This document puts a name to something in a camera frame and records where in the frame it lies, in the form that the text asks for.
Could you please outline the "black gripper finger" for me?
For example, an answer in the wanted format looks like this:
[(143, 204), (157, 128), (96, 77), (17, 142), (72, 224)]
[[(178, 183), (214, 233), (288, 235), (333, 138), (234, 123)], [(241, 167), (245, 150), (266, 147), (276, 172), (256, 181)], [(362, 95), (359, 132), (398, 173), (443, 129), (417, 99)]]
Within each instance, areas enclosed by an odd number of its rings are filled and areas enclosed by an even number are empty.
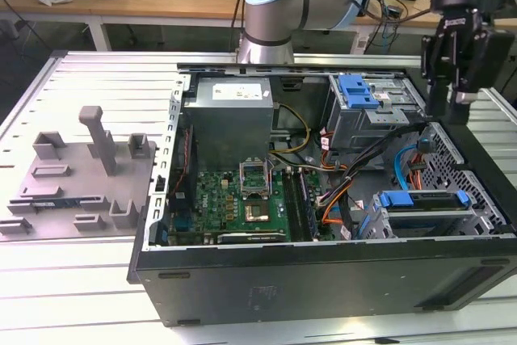
[(446, 112), (448, 86), (452, 81), (452, 43), (450, 35), (444, 32), (422, 37), (421, 73), (427, 80), (428, 116), (443, 116)]
[(452, 95), (449, 103), (449, 123), (465, 125), (469, 119), (470, 105), (477, 99), (482, 87), (490, 84), (500, 70), (500, 45), (504, 43), (504, 31), (484, 30), (482, 72), (476, 78), (452, 78)]

